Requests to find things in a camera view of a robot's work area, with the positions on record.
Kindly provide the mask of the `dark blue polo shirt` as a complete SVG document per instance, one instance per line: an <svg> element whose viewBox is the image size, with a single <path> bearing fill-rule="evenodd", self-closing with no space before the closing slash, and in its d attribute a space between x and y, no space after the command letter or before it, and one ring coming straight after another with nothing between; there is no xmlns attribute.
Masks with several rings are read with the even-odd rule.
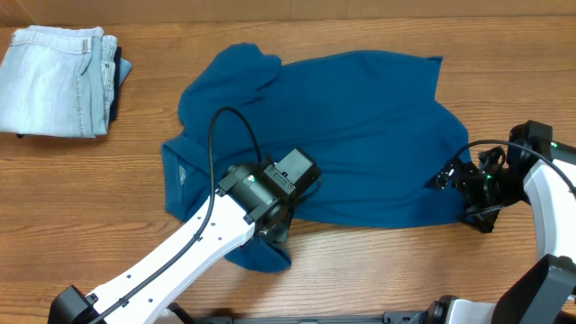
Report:
<svg viewBox="0 0 576 324"><path fill-rule="evenodd" d="M456 222L462 196L424 187L452 156L470 157L467 129L436 99L441 65L379 50L285 64L254 44L228 47L181 96L183 131L161 149L166 210L187 221L212 177L298 148L322 180L296 208L298 219L379 228Z"/></svg>

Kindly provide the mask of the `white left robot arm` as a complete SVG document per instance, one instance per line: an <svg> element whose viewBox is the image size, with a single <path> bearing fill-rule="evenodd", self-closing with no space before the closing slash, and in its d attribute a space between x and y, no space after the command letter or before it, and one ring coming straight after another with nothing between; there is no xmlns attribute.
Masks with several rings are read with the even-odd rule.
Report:
<svg viewBox="0 0 576 324"><path fill-rule="evenodd" d="M301 149L279 162L232 165L198 212L136 265L89 294L69 286L48 324L153 323L215 262L263 235L284 241L292 209L320 180Z"/></svg>

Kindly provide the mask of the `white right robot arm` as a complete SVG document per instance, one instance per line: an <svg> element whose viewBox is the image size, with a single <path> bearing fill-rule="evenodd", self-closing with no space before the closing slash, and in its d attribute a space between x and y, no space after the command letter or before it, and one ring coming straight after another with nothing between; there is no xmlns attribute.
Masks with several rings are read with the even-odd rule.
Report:
<svg viewBox="0 0 576 324"><path fill-rule="evenodd" d="M426 183L456 189L458 220L492 232L500 211L518 202L533 213L538 260L497 302L447 295L412 317L414 323L573 323L563 305L575 298L575 149L553 138L551 126L527 121L508 140L490 140L477 164L454 155Z"/></svg>

